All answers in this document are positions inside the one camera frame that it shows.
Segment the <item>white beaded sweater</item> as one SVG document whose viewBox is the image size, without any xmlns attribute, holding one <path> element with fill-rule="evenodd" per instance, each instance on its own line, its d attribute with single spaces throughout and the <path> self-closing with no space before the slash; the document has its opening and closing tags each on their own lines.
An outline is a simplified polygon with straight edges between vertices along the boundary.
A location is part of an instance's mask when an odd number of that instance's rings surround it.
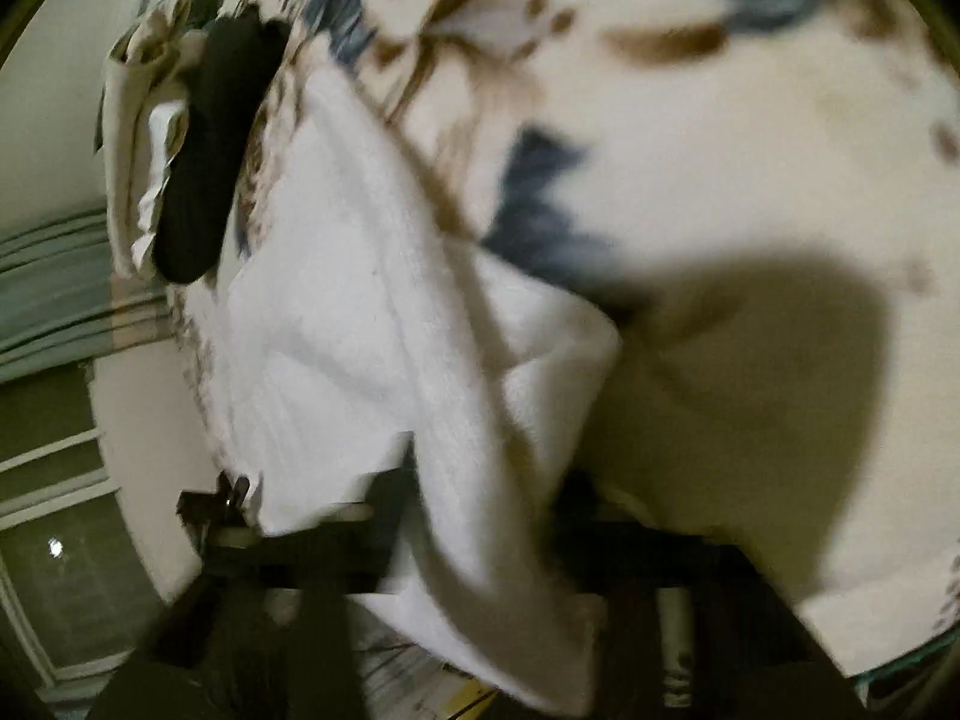
<svg viewBox="0 0 960 720">
<path fill-rule="evenodd" d="M 263 114 L 262 234 L 184 293 L 224 465 L 283 533 L 412 449 L 420 496 L 368 610 L 529 706 L 583 715 L 597 616 L 540 533 L 619 333 L 439 231 L 340 68 L 284 71 Z"/>
</svg>

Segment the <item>green striped curtain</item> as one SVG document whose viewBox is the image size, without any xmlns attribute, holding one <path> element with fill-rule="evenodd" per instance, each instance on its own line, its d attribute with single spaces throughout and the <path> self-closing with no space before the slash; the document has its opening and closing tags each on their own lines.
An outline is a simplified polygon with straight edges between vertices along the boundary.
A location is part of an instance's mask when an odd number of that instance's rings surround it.
<svg viewBox="0 0 960 720">
<path fill-rule="evenodd" d="M 3 382 L 171 333 L 166 288 L 114 273 L 104 208 L 82 206 L 3 229 Z"/>
</svg>

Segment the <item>folded white garment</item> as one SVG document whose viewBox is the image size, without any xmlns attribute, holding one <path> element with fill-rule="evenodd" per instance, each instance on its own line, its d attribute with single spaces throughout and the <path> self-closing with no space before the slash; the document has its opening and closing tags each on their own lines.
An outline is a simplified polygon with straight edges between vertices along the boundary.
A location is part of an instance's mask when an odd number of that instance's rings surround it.
<svg viewBox="0 0 960 720">
<path fill-rule="evenodd" d="M 133 202 L 130 255 L 139 275 L 153 275 L 153 244 L 160 224 L 172 161 L 184 144 L 189 128 L 189 103 L 161 99 L 146 106 L 135 130 L 130 200 Z"/>
</svg>

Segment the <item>folded beige garment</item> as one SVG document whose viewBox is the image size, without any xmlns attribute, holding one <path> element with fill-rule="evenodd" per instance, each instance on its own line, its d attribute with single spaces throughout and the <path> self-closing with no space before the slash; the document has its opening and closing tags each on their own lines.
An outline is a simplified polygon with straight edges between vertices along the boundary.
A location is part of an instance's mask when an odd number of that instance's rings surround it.
<svg viewBox="0 0 960 720">
<path fill-rule="evenodd" d="M 206 34 L 187 29 L 190 0 L 161 0 L 110 48 L 104 60 L 101 151 L 107 197 L 107 234 L 114 271 L 122 278 L 144 277 L 133 266 L 133 202 L 130 200 L 135 130 L 146 106 L 161 99 L 185 99 L 185 75 L 199 66 Z"/>
</svg>

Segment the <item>folded black garment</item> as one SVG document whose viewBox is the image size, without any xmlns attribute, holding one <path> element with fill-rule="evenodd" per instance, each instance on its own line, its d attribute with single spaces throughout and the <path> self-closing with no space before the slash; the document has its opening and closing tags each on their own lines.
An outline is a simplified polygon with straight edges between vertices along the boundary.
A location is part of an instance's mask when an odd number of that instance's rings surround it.
<svg viewBox="0 0 960 720">
<path fill-rule="evenodd" d="M 213 21 L 187 73 L 189 122 L 163 190 L 151 260 L 172 284 L 217 265 L 252 125 L 285 54 L 290 27 L 249 5 Z"/>
</svg>

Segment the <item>floral bed blanket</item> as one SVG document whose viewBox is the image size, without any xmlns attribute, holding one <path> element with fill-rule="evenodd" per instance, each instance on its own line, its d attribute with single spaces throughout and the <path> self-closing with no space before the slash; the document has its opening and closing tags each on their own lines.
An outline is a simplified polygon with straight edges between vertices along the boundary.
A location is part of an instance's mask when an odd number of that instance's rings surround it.
<svg viewBox="0 0 960 720">
<path fill-rule="evenodd" d="M 615 327 L 569 466 L 745 539 L 843 673 L 957 624 L 958 76 L 910 0 L 245 5 L 439 231 Z M 262 234 L 265 104 L 202 284 Z"/>
</svg>

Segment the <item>window frame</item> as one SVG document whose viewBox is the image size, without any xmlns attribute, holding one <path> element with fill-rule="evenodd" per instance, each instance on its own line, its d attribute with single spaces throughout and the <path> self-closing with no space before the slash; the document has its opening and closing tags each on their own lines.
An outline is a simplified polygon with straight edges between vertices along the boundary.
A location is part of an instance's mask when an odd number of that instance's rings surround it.
<svg viewBox="0 0 960 720">
<path fill-rule="evenodd" d="M 103 689 L 163 609 L 110 476 L 84 362 L 2 387 L 2 653 L 49 706 Z"/>
</svg>

